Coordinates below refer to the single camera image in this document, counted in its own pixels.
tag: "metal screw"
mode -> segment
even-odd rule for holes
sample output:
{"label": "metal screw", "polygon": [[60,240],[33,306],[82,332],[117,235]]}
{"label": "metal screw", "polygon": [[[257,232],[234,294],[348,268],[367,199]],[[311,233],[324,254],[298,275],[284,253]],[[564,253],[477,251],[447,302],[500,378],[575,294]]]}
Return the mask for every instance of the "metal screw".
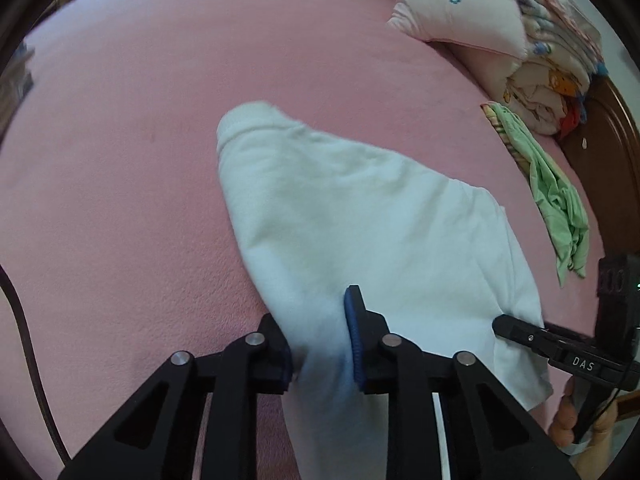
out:
{"label": "metal screw", "polygon": [[251,332],[247,335],[247,337],[244,338],[244,341],[251,346],[260,346],[262,343],[264,343],[265,338],[264,335],[260,332]]}
{"label": "metal screw", "polygon": [[171,356],[171,363],[176,366],[182,366],[187,364],[189,362],[189,359],[191,359],[189,353],[185,352],[184,350],[180,350],[179,352],[176,352]]}
{"label": "metal screw", "polygon": [[465,366],[471,366],[476,362],[476,356],[471,352],[458,352],[458,355],[456,355],[456,359],[461,365]]}
{"label": "metal screw", "polygon": [[386,334],[382,336],[382,342],[386,345],[386,346],[400,346],[400,343],[402,342],[402,338],[398,335],[398,334]]}

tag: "cartoon print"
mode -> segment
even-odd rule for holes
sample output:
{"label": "cartoon print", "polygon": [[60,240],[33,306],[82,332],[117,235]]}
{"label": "cartoon print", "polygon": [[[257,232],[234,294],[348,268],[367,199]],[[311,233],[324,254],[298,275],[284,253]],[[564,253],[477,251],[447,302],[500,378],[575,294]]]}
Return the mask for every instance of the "cartoon print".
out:
{"label": "cartoon print", "polygon": [[514,90],[513,88],[511,89],[511,95],[513,96],[514,99],[516,99],[517,102],[519,102],[523,108],[526,108],[527,111],[533,115],[533,118],[537,121],[540,120],[540,115],[538,114],[538,111],[535,108],[529,108],[527,106],[527,101],[525,98],[523,98],[521,95],[518,95],[518,92],[516,90]]}
{"label": "cartoon print", "polygon": [[578,83],[569,74],[560,70],[549,70],[549,87],[559,94],[578,97]]}
{"label": "cartoon print", "polygon": [[556,63],[553,59],[545,59],[545,63],[548,64],[551,68],[562,70],[562,68],[560,68],[560,65],[558,65],[558,63]]}
{"label": "cartoon print", "polygon": [[548,56],[549,54],[551,54],[551,52],[552,48],[548,43],[543,43],[543,41],[536,41],[536,43],[533,44],[533,53],[536,56]]}

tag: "pillow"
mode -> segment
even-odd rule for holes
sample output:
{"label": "pillow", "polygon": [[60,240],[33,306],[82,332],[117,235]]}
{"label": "pillow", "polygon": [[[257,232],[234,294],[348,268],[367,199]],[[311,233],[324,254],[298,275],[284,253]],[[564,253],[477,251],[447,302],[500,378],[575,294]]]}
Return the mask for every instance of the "pillow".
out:
{"label": "pillow", "polygon": [[418,40],[447,41],[525,59],[516,0],[397,0],[389,23]]}

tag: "black cable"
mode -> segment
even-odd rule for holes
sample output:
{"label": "black cable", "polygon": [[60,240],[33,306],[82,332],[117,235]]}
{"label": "black cable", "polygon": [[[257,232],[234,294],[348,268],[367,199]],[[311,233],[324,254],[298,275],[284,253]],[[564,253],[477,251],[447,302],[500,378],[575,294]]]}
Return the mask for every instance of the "black cable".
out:
{"label": "black cable", "polygon": [[590,428],[591,426],[593,426],[596,421],[602,416],[602,414],[604,412],[606,412],[609,407],[613,404],[613,401],[616,400],[616,397],[619,396],[620,394],[620,390],[621,388],[621,384],[623,384],[626,380],[626,375],[629,373],[629,369],[631,368],[631,363],[633,363],[633,359],[631,359],[631,361],[628,362],[628,364],[626,365],[625,368],[625,372],[622,374],[622,378],[618,381],[618,386],[616,386],[616,392],[613,394],[613,396],[609,399],[609,402],[607,402],[607,404],[605,405],[604,408],[602,408],[596,415],[594,415],[591,418],[591,421],[589,423],[589,425],[587,426],[587,428]]}
{"label": "black cable", "polygon": [[27,326],[27,319],[24,316],[24,310],[22,309],[18,293],[15,291],[14,284],[11,283],[9,276],[4,272],[2,266],[0,266],[0,288],[2,288],[2,291],[11,306],[11,310],[14,313],[15,323],[18,326],[18,333],[20,334],[20,342],[22,343],[22,350],[24,351],[24,358],[27,361],[27,369],[29,370],[33,391],[40,407],[40,413],[42,413],[42,418],[44,419],[47,430],[49,430],[49,435],[53,441],[53,445],[56,447],[56,451],[60,455],[62,463],[67,465],[71,462],[71,457],[66,450],[65,444],[62,442],[62,437],[60,437],[56,423],[53,420],[53,414],[51,413],[49,403],[47,402],[47,396],[44,393],[42,380],[40,379],[40,373],[38,371],[38,364],[36,362],[36,356],[33,353],[33,345],[31,344],[31,336],[29,334],[29,327]]}

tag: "folded blanket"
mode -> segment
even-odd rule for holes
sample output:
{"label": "folded blanket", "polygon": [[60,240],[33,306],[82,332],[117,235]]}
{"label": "folded blanket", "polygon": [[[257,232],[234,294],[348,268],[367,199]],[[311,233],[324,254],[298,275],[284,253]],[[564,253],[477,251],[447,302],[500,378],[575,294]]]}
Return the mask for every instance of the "folded blanket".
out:
{"label": "folded blanket", "polygon": [[489,97],[537,134],[584,122],[591,79],[607,73],[597,31],[568,0],[398,0],[389,23],[451,42]]}
{"label": "folded blanket", "polygon": [[584,278],[589,251],[589,220],[578,191],[518,116],[498,103],[483,105],[482,110],[529,179],[533,199],[558,256],[556,266],[560,285],[564,284],[568,270],[574,270]]}
{"label": "folded blanket", "polygon": [[475,353],[527,409],[548,396],[546,362],[492,330],[499,314],[541,325],[542,313],[487,190],[266,103],[222,118],[218,156],[242,260],[293,354],[282,405],[303,480],[385,478],[386,396],[364,396],[353,380],[342,305],[353,283],[422,350]]}

